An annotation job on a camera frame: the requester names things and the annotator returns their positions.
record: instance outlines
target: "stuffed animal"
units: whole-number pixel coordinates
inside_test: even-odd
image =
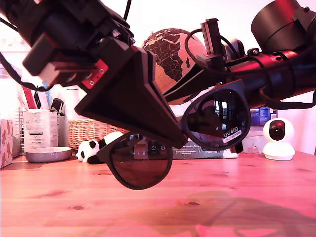
[[[98,141],[85,140],[79,145],[76,158],[83,163],[87,163],[88,158],[95,156],[99,150],[100,145]]]
[[[101,141],[85,140],[79,145],[76,158],[89,164],[102,164],[103,162],[99,160],[97,152],[122,135],[121,132],[112,132],[104,136]]]

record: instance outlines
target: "black sunglasses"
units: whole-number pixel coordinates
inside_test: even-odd
[[[240,143],[251,127],[244,83],[237,80],[196,99],[181,119],[183,132],[210,151],[222,151]]]
[[[129,132],[106,145],[97,155],[121,184],[142,190],[166,177],[172,165],[173,151],[171,146]]]
[[[199,97],[187,108],[180,125],[189,138],[207,150],[225,150],[241,142],[251,125],[243,82],[228,83]],[[170,145],[129,132],[97,155],[121,184],[142,190],[166,177],[173,150]]]

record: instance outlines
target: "dark tinted lens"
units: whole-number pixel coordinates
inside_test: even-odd
[[[282,120],[274,120],[270,123],[270,137],[273,140],[280,141],[285,137],[285,123]]]
[[[113,147],[111,162],[125,182],[136,187],[150,186],[169,171],[172,147],[135,134]]]
[[[218,150],[244,134],[249,124],[247,107],[231,90],[221,90],[197,103],[188,115],[188,128],[199,142]]]

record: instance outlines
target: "wicker basket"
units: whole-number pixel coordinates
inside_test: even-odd
[[[84,140],[93,139],[99,141],[105,135],[115,131],[120,131],[123,134],[128,132],[123,128],[115,127],[93,119],[71,120],[69,121],[68,133],[69,147],[77,151],[79,145]]]

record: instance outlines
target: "security camera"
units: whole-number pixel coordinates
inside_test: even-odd
[[[293,159],[295,151],[290,142],[294,137],[294,127],[290,121],[284,118],[269,120],[263,127],[263,136],[268,142],[263,149],[266,158]]]

